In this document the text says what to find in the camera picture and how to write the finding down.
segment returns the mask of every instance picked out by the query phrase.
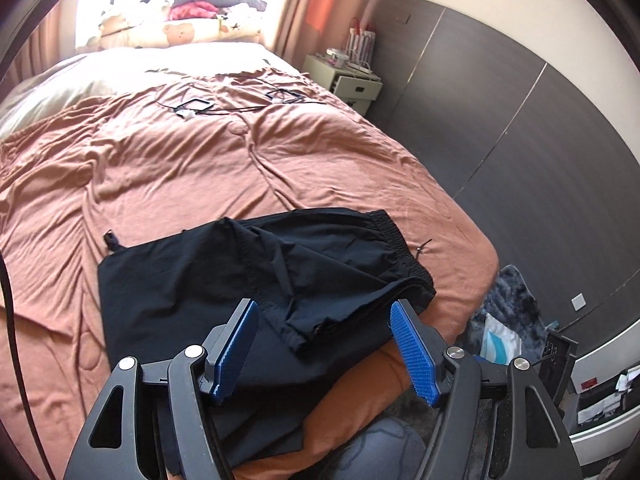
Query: dark gray wardrobe door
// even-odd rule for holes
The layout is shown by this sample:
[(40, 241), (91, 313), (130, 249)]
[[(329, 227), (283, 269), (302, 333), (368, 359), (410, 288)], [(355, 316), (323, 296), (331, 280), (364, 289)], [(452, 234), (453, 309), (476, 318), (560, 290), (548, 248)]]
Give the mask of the dark gray wardrobe door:
[(382, 90), (367, 119), (384, 129), (443, 7), (425, 0), (370, 0), (365, 18), (376, 28), (371, 68)]
[(498, 140), (543, 66), (502, 33), (446, 9), (385, 133), (453, 196)]
[[(640, 267), (640, 166), (598, 109), (550, 66), (457, 200), (500, 259), (520, 269), (545, 322), (583, 316)], [(576, 312), (571, 298), (579, 293), (587, 305)], [(615, 316), (628, 326), (638, 308), (620, 304)], [(599, 333), (580, 332), (580, 354)]]
[(580, 341), (580, 348), (578, 348), (580, 355), (588, 354), (640, 318), (638, 298), (640, 298), (640, 273), (605, 298), (600, 306), (586, 312), (583, 318), (562, 334)]

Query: elastic waistband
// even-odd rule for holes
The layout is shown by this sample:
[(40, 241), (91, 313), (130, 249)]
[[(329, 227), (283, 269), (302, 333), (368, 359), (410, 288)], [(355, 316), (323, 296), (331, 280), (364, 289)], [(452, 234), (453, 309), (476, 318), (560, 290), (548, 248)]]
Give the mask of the elastic waistband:
[(371, 211), (365, 214), (371, 218), (380, 233), (385, 237), (387, 243), (396, 252), (400, 261), (409, 269), (409, 274), (426, 280), (433, 287), (433, 278), (427, 269), (421, 266), (418, 260), (411, 254), (400, 229), (398, 229), (398, 226), (386, 211), (378, 209), (377, 211)]

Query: metal screw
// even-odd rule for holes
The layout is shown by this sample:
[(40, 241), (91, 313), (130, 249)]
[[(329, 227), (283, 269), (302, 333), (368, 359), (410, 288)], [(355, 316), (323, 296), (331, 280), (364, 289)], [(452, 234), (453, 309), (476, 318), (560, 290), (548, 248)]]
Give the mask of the metal screw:
[(513, 366), (515, 366), (518, 370), (529, 370), (530, 364), (523, 357), (516, 357), (513, 361)]
[(118, 363), (120, 370), (131, 370), (135, 365), (136, 360), (133, 357), (123, 357)]
[(187, 346), (187, 348), (184, 350), (184, 354), (188, 358), (193, 359), (193, 358), (199, 357), (203, 351), (204, 351), (204, 348), (202, 348), (202, 346), (191, 345), (191, 346)]
[(462, 359), (465, 356), (465, 351), (459, 346), (450, 346), (447, 348), (447, 355), (452, 359)]

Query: white wall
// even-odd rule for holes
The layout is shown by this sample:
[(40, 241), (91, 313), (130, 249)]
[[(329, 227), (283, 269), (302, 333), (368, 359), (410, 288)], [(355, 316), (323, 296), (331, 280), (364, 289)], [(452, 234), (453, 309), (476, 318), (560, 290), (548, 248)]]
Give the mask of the white wall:
[(603, 113), (640, 160), (640, 73), (586, 0), (429, 0), (538, 54)]

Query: orange blanket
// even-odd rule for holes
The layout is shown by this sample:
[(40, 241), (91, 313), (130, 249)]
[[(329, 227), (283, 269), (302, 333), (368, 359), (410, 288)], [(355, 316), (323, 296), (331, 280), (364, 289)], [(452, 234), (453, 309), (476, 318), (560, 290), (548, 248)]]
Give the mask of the orange blanket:
[[(185, 78), (88, 98), (0, 144), (0, 247), (14, 288), (18, 347), (34, 417), (58, 478), (110, 370), (97, 264), (102, 235), (126, 246), (223, 216), (294, 208), (385, 209), (433, 276), (422, 316), (452, 341), (497, 272), (487, 238), (398, 143), (303, 76)], [(270, 84), (318, 104), (273, 104), (184, 120), (161, 104), (268, 103)], [(410, 381), (393, 342), (347, 372), (305, 421), (300, 452), (238, 467), (238, 479), (285, 479), (322, 458), (388, 406)], [(0, 417), (44, 477), (0, 338)]]

